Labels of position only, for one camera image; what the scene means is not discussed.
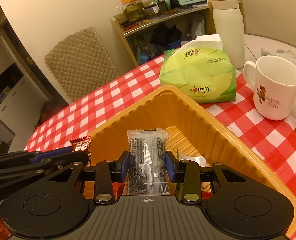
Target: snack packet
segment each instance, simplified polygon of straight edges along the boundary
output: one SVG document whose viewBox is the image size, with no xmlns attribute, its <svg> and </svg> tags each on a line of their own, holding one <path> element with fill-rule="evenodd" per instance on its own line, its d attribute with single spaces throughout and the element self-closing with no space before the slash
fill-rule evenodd
<svg viewBox="0 0 296 240">
<path fill-rule="evenodd" d="M 89 161 L 86 166 L 90 166 L 91 163 L 91 136 L 87 135 L 82 138 L 70 140 L 73 151 L 84 151 L 88 153 Z"/>
<path fill-rule="evenodd" d="M 160 83 L 173 85 L 197 103 L 234 101 L 235 67 L 219 34 L 198 36 L 180 49 L 166 52 Z"/>
<path fill-rule="evenodd" d="M 129 130 L 130 168 L 125 195 L 169 195 L 164 153 L 168 132 Z"/>
</svg>

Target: orange plastic tray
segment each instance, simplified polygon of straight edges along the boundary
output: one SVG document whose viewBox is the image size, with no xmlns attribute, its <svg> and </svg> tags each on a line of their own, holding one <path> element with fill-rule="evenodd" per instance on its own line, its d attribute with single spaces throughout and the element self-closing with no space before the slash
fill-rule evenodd
<svg viewBox="0 0 296 240">
<path fill-rule="evenodd" d="M 296 231 L 295 195 L 236 135 L 175 87 L 160 87 L 94 130 L 91 165 L 117 160 L 129 148 L 127 130 L 159 127 L 169 132 L 167 150 L 175 153 L 178 148 L 186 156 L 201 155 L 208 163 L 224 163 L 285 195 L 294 206 L 286 235 Z"/>
</svg>

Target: drawer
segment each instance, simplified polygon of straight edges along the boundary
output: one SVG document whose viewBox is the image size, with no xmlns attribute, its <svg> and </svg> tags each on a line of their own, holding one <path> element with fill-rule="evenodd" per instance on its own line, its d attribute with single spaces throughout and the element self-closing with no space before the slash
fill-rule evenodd
<svg viewBox="0 0 296 240">
<path fill-rule="evenodd" d="M 9 108 L 17 99 L 20 92 L 26 87 L 27 85 L 27 78 L 23 76 L 18 83 L 13 87 L 13 89 L 8 93 L 5 99 L 0 104 L 0 120 L 2 120 L 6 114 L 8 113 Z"/>
</svg>

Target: red and white checkered tablecloth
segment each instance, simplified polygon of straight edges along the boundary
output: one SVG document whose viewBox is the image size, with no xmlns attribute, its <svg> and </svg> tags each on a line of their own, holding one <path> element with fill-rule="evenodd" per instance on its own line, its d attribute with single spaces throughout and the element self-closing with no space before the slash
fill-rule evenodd
<svg viewBox="0 0 296 240">
<path fill-rule="evenodd" d="M 39 126 L 28 151 L 47 151 L 69 146 L 69 140 L 87 135 L 109 118 L 160 87 L 163 57 L 117 78 L 74 102 Z M 237 73 L 234 102 L 202 105 L 248 145 L 296 195 L 296 120 L 263 118 L 253 104 L 253 92 Z"/>
</svg>

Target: chair backrest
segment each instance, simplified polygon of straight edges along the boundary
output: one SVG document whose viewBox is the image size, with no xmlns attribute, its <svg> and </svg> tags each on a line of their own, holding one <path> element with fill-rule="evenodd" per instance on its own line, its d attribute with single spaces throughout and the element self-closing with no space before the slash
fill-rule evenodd
<svg viewBox="0 0 296 240">
<path fill-rule="evenodd" d="M 119 76 L 93 25 L 58 42 L 44 63 L 72 101 Z"/>
</svg>

